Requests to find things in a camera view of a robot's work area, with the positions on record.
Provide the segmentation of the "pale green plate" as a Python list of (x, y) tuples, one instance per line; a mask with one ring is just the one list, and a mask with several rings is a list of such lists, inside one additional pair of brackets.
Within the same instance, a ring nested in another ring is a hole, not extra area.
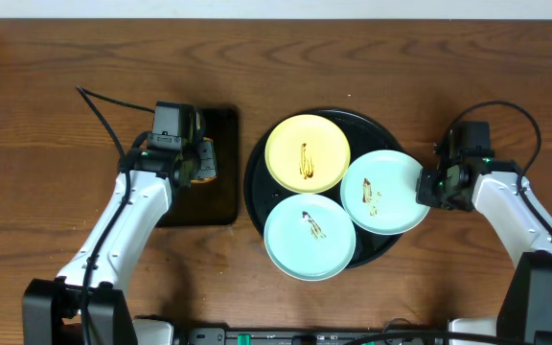
[(352, 221), (384, 236), (417, 226), (429, 208), (416, 201), (421, 164), (400, 151), (381, 149), (361, 155), (340, 184), (340, 199)]

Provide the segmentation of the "yellow plate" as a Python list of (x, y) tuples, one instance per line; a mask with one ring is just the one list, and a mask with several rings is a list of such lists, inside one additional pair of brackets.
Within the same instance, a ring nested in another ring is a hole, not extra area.
[(298, 194), (335, 186), (351, 161), (349, 141), (333, 121), (311, 114), (289, 117), (269, 133), (264, 161), (271, 177)]

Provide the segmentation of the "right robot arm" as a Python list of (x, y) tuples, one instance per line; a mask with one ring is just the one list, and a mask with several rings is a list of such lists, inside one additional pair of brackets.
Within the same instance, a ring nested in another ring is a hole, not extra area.
[(452, 333), (496, 336), (529, 344), (552, 344), (552, 217), (520, 176), (513, 161), (468, 158), (451, 166), (424, 168), (417, 201), (446, 210), (476, 211), (493, 227), (516, 268), (495, 317), (458, 318)]

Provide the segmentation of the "pale blue plate front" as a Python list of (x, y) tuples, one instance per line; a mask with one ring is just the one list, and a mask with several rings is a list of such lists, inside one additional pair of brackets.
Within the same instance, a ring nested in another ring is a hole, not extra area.
[(318, 282), (348, 266), (357, 235), (350, 217), (335, 201), (322, 195), (293, 195), (269, 213), (264, 244), (269, 258), (287, 275)]

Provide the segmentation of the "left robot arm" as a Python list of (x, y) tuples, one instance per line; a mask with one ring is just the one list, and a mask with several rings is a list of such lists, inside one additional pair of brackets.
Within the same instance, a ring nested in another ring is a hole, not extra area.
[(179, 189), (216, 176), (200, 108), (157, 103), (152, 129), (121, 154), (111, 199), (74, 258), (22, 299), (27, 344), (174, 344), (173, 323), (134, 319), (126, 293), (152, 230)]

